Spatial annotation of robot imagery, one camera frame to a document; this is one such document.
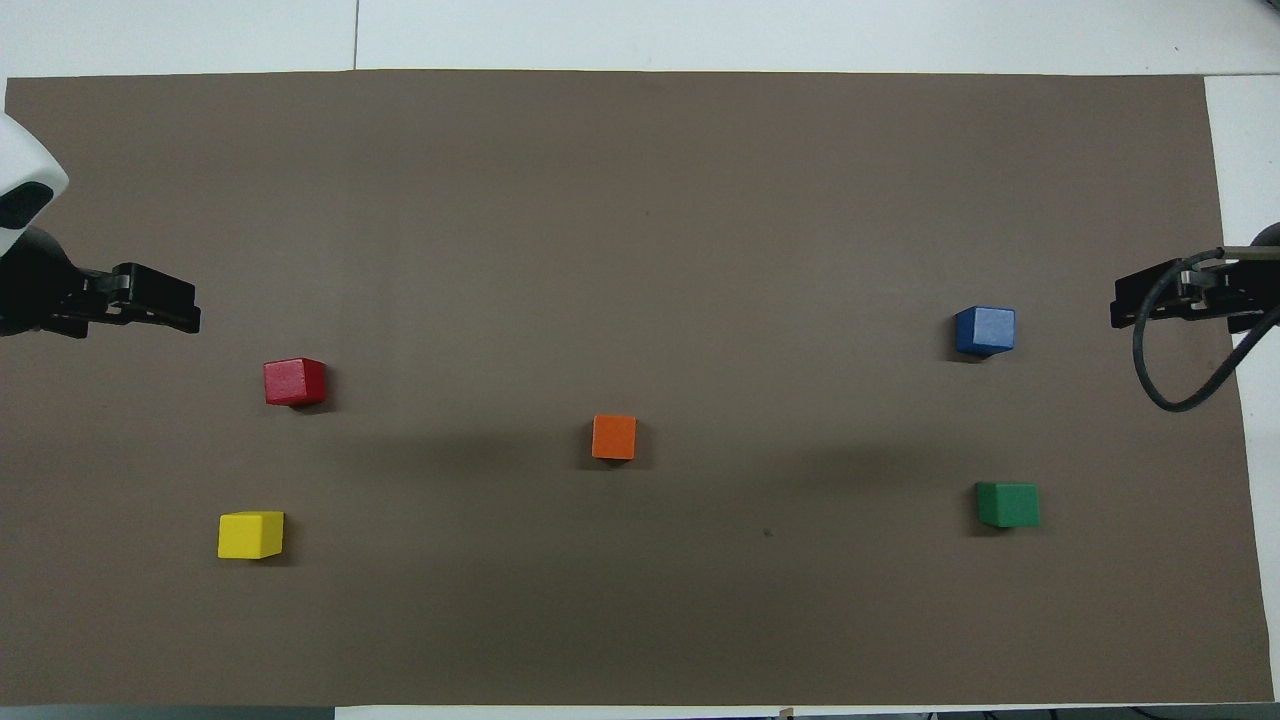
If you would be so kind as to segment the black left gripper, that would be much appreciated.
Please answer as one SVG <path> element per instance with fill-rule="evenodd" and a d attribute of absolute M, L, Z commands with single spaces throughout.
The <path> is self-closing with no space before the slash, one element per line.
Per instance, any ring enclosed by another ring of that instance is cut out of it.
<path fill-rule="evenodd" d="M 138 263 L 111 269 L 118 302 L 108 313 L 96 288 L 106 274 L 77 266 L 40 228 L 23 231 L 1 261 L 1 336 L 50 331 L 83 340 L 91 323 L 161 325 L 187 334 L 201 329 L 196 288 Z"/>

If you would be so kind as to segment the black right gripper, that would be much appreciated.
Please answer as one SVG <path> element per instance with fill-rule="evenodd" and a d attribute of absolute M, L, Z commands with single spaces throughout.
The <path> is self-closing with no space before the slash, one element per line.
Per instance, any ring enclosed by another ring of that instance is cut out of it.
<path fill-rule="evenodd" d="M 1188 287 L 1181 282 L 1183 258 L 1158 263 L 1114 282 L 1110 327 L 1124 329 L 1138 323 L 1146 295 L 1171 268 L 1176 269 L 1152 301 L 1148 322 L 1185 318 L 1192 322 L 1228 320 L 1228 329 L 1239 333 L 1277 325 L 1279 260 L 1276 256 L 1229 256 L 1221 263 L 1203 263 L 1188 272 Z"/>

